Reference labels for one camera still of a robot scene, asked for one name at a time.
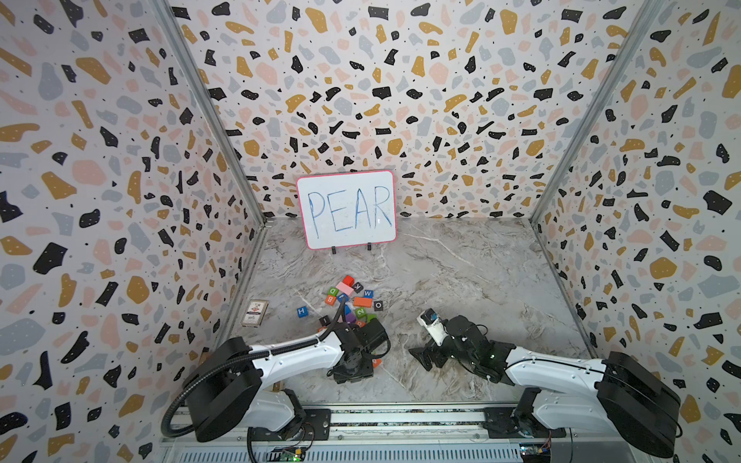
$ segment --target terrazzo wallpaper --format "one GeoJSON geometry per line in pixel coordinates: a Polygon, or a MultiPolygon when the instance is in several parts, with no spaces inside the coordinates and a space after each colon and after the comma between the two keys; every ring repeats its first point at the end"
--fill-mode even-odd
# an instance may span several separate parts
{"type": "Polygon", "coordinates": [[[256,232],[143,1],[0,3],[0,460],[151,462],[256,232]]]}
{"type": "Polygon", "coordinates": [[[675,462],[741,461],[739,26],[665,2],[536,226],[592,345],[682,399],[675,462]]]}
{"type": "Polygon", "coordinates": [[[390,169],[402,216],[532,213],[639,0],[172,0],[266,216],[390,169]]]}

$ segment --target black cable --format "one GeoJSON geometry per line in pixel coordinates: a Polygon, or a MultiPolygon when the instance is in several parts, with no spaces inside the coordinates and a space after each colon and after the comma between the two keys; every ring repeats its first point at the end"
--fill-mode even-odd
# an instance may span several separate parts
{"type": "Polygon", "coordinates": [[[188,383],[186,386],[183,387],[183,390],[180,392],[180,394],[177,395],[177,397],[172,401],[170,406],[165,411],[165,414],[162,417],[162,422],[160,423],[159,430],[162,432],[162,435],[165,437],[168,437],[170,439],[174,439],[176,437],[184,436],[188,433],[191,433],[194,430],[194,427],[192,424],[189,424],[185,427],[180,427],[177,429],[172,428],[171,422],[173,417],[175,416],[175,412],[180,408],[184,403],[185,399],[199,386],[201,383],[207,381],[208,379],[213,378],[217,374],[221,373],[222,371],[229,370],[232,367],[235,367],[236,365],[242,364],[244,362],[250,362],[252,360],[257,359],[264,359],[265,357],[269,356],[277,356],[282,353],[292,352],[294,350],[303,349],[304,347],[310,347],[315,344],[318,344],[322,341],[324,341],[327,336],[332,333],[334,330],[335,325],[337,324],[337,318],[340,316],[340,314],[345,313],[345,303],[343,302],[338,307],[337,311],[334,314],[334,317],[332,318],[332,322],[327,326],[327,329],[324,330],[322,334],[319,335],[318,338],[312,338],[308,339],[306,341],[297,342],[296,344],[291,344],[288,346],[283,347],[276,347],[272,350],[260,350],[258,352],[250,352],[248,354],[244,354],[242,356],[233,357],[226,362],[222,362],[221,364],[216,365],[215,367],[211,368],[206,373],[200,375],[198,378],[193,380],[191,383],[188,383]]]}
{"type": "Polygon", "coordinates": [[[616,381],[619,381],[619,382],[623,383],[624,385],[628,386],[629,388],[631,388],[632,390],[636,391],[638,394],[640,394],[641,396],[643,396],[644,399],[646,399],[647,401],[649,401],[650,403],[652,403],[657,409],[661,410],[661,412],[664,413],[679,428],[679,435],[678,436],[675,436],[674,437],[675,439],[678,439],[678,438],[682,437],[684,435],[684,433],[685,433],[684,430],[682,429],[682,425],[679,424],[679,422],[676,419],[674,419],[674,417],[668,411],[664,410],[656,402],[654,402],[654,400],[651,397],[648,397],[647,395],[645,395],[643,392],[641,392],[640,390],[638,390],[632,384],[629,384],[626,381],[622,380],[621,378],[618,378],[617,376],[609,373],[607,370],[605,370],[605,371],[599,371],[599,370],[594,370],[594,369],[589,368],[589,367],[580,367],[579,365],[574,365],[574,364],[570,364],[570,363],[566,363],[566,362],[559,362],[558,360],[551,360],[551,359],[522,359],[522,360],[518,360],[517,362],[514,362],[511,365],[508,365],[505,368],[505,373],[507,372],[507,370],[509,370],[510,368],[514,367],[517,364],[520,364],[520,363],[523,363],[523,362],[535,362],[535,361],[556,363],[556,364],[559,364],[559,365],[566,365],[567,367],[576,368],[578,370],[587,370],[587,371],[591,371],[591,372],[594,372],[594,373],[602,373],[604,376],[607,376],[608,378],[615,379],[616,381]]]}
{"type": "Polygon", "coordinates": [[[570,427],[568,428],[568,435],[571,436],[571,456],[568,457],[568,463],[571,463],[574,460],[574,432],[570,427]]]}

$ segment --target wire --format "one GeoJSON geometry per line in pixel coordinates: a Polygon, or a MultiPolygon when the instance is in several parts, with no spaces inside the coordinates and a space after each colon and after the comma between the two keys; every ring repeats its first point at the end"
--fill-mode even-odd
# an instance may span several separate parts
{"type": "Polygon", "coordinates": [[[568,463],[571,463],[574,460],[574,432],[570,427],[568,428],[568,435],[571,436],[571,456],[568,457],[568,463]]]}
{"type": "Polygon", "coordinates": [[[578,370],[587,370],[587,371],[591,371],[591,372],[594,372],[594,373],[602,373],[604,376],[607,376],[608,378],[612,378],[612,379],[614,379],[616,381],[619,381],[619,382],[623,383],[624,385],[628,386],[629,388],[631,388],[632,390],[636,391],[644,399],[646,399],[647,401],[649,401],[650,403],[652,403],[658,410],[661,410],[661,412],[664,413],[679,428],[679,435],[678,436],[675,436],[674,437],[675,439],[678,439],[678,438],[682,437],[684,435],[684,433],[685,433],[684,430],[682,429],[682,425],[679,424],[679,422],[668,411],[666,411],[663,408],[659,407],[659,405],[651,397],[645,395],[643,392],[641,392],[640,390],[636,389],[636,387],[633,386],[632,384],[629,384],[626,381],[624,381],[623,379],[618,378],[617,376],[613,375],[612,373],[608,372],[607,370],[605,370],[605,371],[599,371],[599,370],[594,370],[594,369],[589,368],[589,367],[580,367],[579,365],[574,365],[574,364],[570,364],[570,363],[566,363],[566,362],[559,362],[557,360],[551,360],[551,359],[522,359],[522,360],[518,360],[517,362],[514,362],[513,364],[508,365],[505,368],[505,373],[510,368],[514,367],[517,364],[523,363],[523,362],[550,362],[550,363],[556,363],[556,364],[559,364],[559,365],[566,365],[567,367],[576,368],[578,370]]]}

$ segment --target red block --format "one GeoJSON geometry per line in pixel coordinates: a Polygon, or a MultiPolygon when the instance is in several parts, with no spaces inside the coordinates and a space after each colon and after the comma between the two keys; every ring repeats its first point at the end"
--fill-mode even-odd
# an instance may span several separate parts
{"type": "Polygon", "coordinates": [[[355,307],[372,307],[373,306],[373,299],[367,298],[367,297],[356,297],[353,299],[353,305],[355,307]]]}

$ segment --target black speckle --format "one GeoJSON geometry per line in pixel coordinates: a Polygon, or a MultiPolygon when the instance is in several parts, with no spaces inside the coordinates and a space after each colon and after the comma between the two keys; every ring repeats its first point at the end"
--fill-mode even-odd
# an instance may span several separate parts
{"type": "Polygon", "coordinates": [[[47,34],[54,32],[54,26],[49,23],[46,19],[39,15],[33,15],[33,23],[47,34]]]}
{"type": "Polygon", "coordinates": [[[67,248],[60,246],[57,243],[47,244],[46,248],[41,252],[41,255],[33,265],[33,270],[42,275],[46,275],[54,267],[62,265],[62,260],[64,260],[64,254],[66,252],[67,248]]]}
{"type": "Polygon", "coordinates": [[[129,37],[131,37],[131,40],[133,40],[135,44],[138,44],[141,41],[149,40],[147,31],[144,29],[132,30],[131,32],[129,32],[129,37]]]}
{"type": "Polygon", "coordinates": [[[229,2],[225,1],[216,5],[211,9],[211,14],[214,16],[229,16],[231,14],[229,11],[229,2]]]}

